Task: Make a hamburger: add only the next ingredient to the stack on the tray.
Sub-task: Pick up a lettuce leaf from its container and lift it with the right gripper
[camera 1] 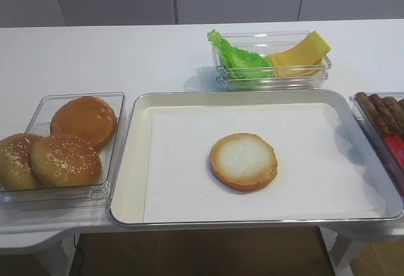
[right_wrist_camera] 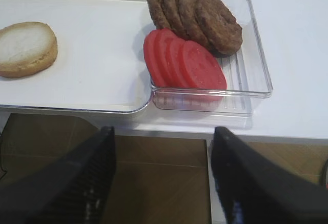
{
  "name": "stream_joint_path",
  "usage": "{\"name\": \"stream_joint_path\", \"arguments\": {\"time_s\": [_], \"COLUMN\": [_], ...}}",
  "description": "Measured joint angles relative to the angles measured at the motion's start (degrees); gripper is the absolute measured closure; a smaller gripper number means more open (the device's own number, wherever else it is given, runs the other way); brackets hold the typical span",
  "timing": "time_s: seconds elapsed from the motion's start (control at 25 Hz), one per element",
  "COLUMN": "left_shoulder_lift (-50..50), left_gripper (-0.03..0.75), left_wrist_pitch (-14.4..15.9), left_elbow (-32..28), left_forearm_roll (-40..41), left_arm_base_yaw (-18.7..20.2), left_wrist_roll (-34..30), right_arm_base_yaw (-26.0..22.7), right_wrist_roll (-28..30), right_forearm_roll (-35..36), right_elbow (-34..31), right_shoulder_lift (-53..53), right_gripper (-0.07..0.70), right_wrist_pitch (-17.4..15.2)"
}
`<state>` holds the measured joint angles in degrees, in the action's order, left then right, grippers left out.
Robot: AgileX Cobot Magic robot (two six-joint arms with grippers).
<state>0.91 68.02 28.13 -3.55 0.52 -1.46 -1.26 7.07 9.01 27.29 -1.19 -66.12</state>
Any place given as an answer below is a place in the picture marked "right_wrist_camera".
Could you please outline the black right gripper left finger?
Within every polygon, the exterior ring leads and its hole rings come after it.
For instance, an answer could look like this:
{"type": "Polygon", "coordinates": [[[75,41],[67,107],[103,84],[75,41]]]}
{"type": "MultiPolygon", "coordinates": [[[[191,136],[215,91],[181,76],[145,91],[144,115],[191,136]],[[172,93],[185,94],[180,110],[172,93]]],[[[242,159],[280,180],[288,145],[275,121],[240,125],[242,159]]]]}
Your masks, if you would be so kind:
{"type": "Polygon", "coordinates": [[[43,169],[1,188],[1,223],[100,223],[116,172],[115,132],[103,127],[43,169]]]}

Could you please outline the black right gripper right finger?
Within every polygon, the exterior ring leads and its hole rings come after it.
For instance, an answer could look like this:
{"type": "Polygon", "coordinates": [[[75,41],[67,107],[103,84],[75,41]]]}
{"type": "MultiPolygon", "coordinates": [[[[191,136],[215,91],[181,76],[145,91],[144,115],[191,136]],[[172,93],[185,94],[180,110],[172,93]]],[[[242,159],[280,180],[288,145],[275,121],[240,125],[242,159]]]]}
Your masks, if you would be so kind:
{"type": "Polygon", "coordinates": [[[327,190],[269,161],[226,127],[211,151],[227,223],[327,223],[327,190]]]}

